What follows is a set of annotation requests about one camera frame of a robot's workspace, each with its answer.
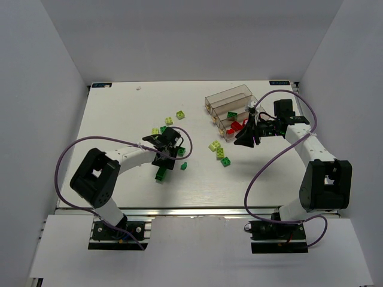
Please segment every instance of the gray wall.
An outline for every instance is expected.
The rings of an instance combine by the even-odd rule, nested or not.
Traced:
[[[25,285],[86,86],[38,0],[0,4],[0,285]]]
[[[299,80],[342,0],[42,0],[86,83]]]
[[[376,286],[383,286],[382,79],[383,2],[345,0],[300,91],[318,114],[321,142],[353,166],[351,203],[345,214],[352,220]]]

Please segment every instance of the black label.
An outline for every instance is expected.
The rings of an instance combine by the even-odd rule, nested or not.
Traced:
[[[92,88],[110,88],[112,83],[93,83]]]
[[[289,86],[289,81],[269,81],[270,86]]]

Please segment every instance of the red block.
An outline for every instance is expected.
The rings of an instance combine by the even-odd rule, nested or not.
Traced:
[[[238,130],[242,130],[242,125],[239,123],[239,122],[237,122],[237,121],[235,121],[234,123],[232,123],[231,125],[230,125],[230,127],[232,127],[232,129],[233,130],[235,130],[236,132],[238,131]]]

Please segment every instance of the small green piece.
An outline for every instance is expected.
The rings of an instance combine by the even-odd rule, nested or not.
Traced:
[[[217,160],[221,160],[222,158],[225,157],[223,148],[217,148],[216,152],[217,152]]]
[[[236,120],[237,119],[237,113],[236,112],[227,112],[227,118],[231,120]]]
[[[185,162],[181,165],[181,169],[182,169],[182,170],[186,170],[186,167],[187,167],[187,162],[185,161]]]
[[[175,115],[179,120],[182,120],[185,117],[185,114],[183,111],[176,112]]]
[[[183,157],[185,152],[186,152],[186,149],[180,146],[180,148],[178,149],[178,155],[180,157]]]
[[[152,135],[159,135],[160,134],[160,130],[155,127],[153,129],[151,129],[151,134]]]
[[[155,179],[158,181],[163,181],[165,179],[167,168],[165,167],[160,167],[156,173]]]
[[[161,133],[163,133],[166,130],[167,126],[160,127]]]
[[[165,123],[167,126],[170,126],[171,124],[173,124],[172,118],[171,117],[165,118]]]
[[[222,165],[223,165],[224,167],[229,166],[230,163],[231,163],[228,157],[224,157],[224,158],[222,158],[222,159],[221,159],[221,162],[222,162]]]
[[[221,144],[219,141],[214,141],[212,142],[210,145],[209,145],[209,149],[211,151],[215,151],[217,148],[220,148],[221,147]]]

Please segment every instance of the white panel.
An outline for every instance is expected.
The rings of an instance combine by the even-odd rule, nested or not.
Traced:
[[[299,80],[342,0],[42,0],[86,83]]]
[[[346,214],[376,286],[383,286],[382,79],[383,2],[345,1],[300,87],[318,114],[319,140],[352,164]]]
[[[81,123],[79,138],[90,135],[143,143],[153,127],[165,125],[171,116],[175,126],[186,129],[193,139],[190,158],[177,161],[160,184],[154,180],[158,167],[143,164],[118,177],[113,198],[119,207],[196,207],[240,206],[244,193],[257,171],[278,152],[289,146],[282,137],[263,138],[259,146],[247,148],[225,142],[204,107],[205,96],[246,84],[259,99],[273,90],[268,81],[195,81],[113,83],[111,88],[92,88]],[[268,96],[262,107],[273,114],[273,102],[294,99],[290,93]],[[296,101],[293,108],[297,111]],[[186,117],[177,120],[175,113],[182,109]],[[226,156],[232,162],[224,168],[216,160],[209,144],[221,142]],[[63,195],[72,203],[88,206],[69,186],[69,181],[91,148],[103,151],[119,149],[123,145],[107,141],[79,143],[68,169]],[[185,147],[189,143],[185,137]],[[180,165],[187,162],[187,169]],[[305,174],[305,166],[295,151],[290,151],[256,181],[248,202],[252,206],[284,205],[298,195]]]
[[[32,277],[46,286],[195,287],[336,286],[372,284],[349,219],[330,219],[308,254],[251,254],[246,219],[156,218],[148,248],[90,251],[92,216],[49,216]],[[305,224],[308,240],[322,220]]]
[[[87,90],[40,1],[1,1],[0,36],[0,285],[19,287],[54,211],[54,166],[77,134]]]

